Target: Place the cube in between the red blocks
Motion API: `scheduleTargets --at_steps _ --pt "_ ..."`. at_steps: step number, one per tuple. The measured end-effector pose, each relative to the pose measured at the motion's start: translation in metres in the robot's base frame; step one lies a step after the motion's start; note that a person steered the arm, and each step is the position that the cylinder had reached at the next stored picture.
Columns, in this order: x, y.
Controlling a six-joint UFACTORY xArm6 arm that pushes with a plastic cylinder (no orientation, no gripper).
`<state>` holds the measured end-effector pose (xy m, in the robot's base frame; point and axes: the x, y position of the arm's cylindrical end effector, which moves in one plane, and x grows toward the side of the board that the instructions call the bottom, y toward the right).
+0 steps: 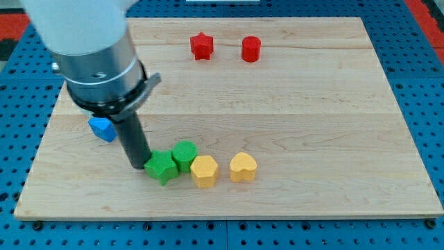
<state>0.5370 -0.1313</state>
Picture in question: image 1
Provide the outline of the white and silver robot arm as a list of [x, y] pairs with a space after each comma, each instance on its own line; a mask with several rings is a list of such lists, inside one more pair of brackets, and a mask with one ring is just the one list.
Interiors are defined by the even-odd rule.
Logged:
[[114, 123], [137, 119], [151, 90], [126, 13], [136, 0], [22, 0], [74, 103]]

